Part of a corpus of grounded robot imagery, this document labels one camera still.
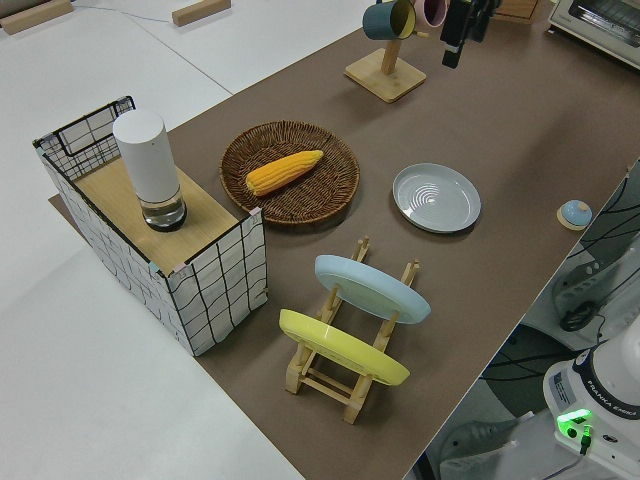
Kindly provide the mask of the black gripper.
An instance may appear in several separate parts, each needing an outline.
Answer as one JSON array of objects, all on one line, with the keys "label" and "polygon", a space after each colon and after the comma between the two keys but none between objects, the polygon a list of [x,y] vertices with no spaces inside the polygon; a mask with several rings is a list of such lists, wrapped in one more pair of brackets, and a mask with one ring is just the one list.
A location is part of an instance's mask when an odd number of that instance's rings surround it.
[{"label": "black gripper", "polygon": [[465,42],[468,18],[468,39],[480,43],[484,40],[490,20],[500,7],[500,0],[451,1],[442,27],[440,40],[445,44],[442,64],[456,68]]}]

